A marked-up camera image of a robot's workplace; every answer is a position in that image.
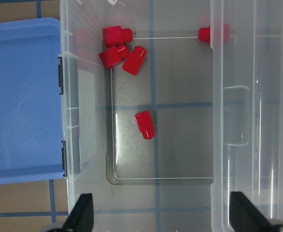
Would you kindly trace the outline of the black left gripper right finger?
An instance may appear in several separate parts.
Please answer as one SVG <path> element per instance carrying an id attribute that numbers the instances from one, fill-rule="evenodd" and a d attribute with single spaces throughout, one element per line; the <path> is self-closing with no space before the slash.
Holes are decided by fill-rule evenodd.
<path id="1" fill-rule="evenodd" d="M 241 191 L 230 193 L 229 222 L 236 232 L 283 232 L 283 223 L 271 224 Z"/>

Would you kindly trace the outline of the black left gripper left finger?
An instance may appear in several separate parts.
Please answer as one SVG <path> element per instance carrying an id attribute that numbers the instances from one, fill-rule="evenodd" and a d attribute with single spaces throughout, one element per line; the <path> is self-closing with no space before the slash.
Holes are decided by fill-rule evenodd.
<path id="1" fill-rule="evenodd" d="M 63 224 L 51 224 L 42 232 L 91 232 L 94 227 L 93 197 L 91 193 L 81 194 Z"/>

